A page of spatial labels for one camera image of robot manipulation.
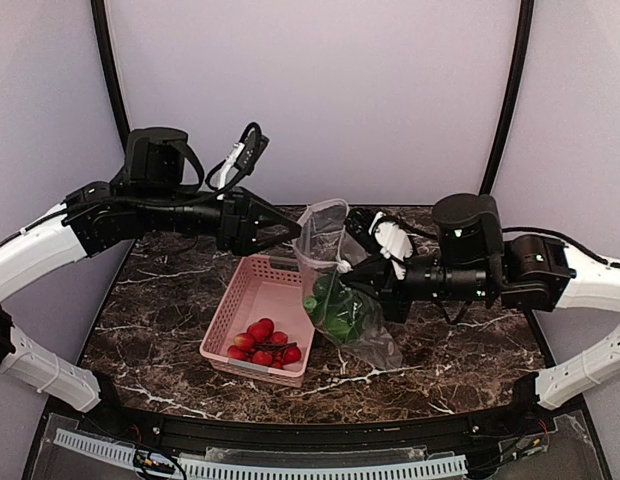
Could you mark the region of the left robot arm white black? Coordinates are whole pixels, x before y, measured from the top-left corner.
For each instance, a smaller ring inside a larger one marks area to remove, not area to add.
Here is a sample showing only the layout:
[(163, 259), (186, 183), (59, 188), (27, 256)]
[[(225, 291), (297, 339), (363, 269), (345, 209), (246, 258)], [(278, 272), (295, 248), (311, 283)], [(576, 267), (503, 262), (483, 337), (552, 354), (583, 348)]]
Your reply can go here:
[(37, 344), (3, 301), (47, 274), (150, 232), (214, 238), (218, 250), (250, 256), (299, 237), (300, 225), (241, 187), (269, 144), (251, 122), (226, 159), (206, 172), (186, 132), (130, 132), (124, 164), (110, 181), (69, 194), (42, 217), (0, 242), (0, 374), (88, 413), (116, 392), (103, 375)]

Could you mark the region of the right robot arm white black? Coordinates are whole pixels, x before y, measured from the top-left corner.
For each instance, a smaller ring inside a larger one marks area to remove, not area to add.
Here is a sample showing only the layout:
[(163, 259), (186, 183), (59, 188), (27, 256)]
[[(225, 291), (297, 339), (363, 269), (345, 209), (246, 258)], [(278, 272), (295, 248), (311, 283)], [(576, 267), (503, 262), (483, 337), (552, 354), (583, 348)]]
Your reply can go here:
[(378, 301), (390, 322), (405, 322), (415, 301), (620, 313), (620, 260), (547, 229), (516, 227), (516, 238), (507, 240), (490, 195), (447, 196), (431, 219), (438, 251), (421, 256), (410, 238), (417, 228), (401, 219), (365, 208), (346, 217), (346, 232), (369, 256), (341, 280)]

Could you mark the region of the clear zip top bag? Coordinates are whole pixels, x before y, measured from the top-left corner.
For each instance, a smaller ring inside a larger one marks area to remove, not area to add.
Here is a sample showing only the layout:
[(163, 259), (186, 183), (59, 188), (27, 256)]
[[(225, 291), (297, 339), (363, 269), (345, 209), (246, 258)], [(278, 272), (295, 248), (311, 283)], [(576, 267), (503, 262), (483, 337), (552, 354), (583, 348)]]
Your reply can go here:
[(381, 306), (346, 286), (341, 276), (369, 254), (347, 232), (350, 207), (330, 199), (306, 208), (292, 247), (302, 280), (302, 305), (315, 329), (340, 351), (378, 370), (400, 367), (403, 356), (387, 330)]

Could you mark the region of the toy bok choy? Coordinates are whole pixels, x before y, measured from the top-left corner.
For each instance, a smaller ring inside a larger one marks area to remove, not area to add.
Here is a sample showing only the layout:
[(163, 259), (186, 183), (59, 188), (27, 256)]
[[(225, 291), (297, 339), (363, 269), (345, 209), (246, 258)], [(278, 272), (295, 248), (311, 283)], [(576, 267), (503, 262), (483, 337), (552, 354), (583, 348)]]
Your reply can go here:
[(314, 327), (337, 346), (375, 335), (382, 326), (381, 310), (353, 300), (336, 273), (319, 275), (302, 304)]

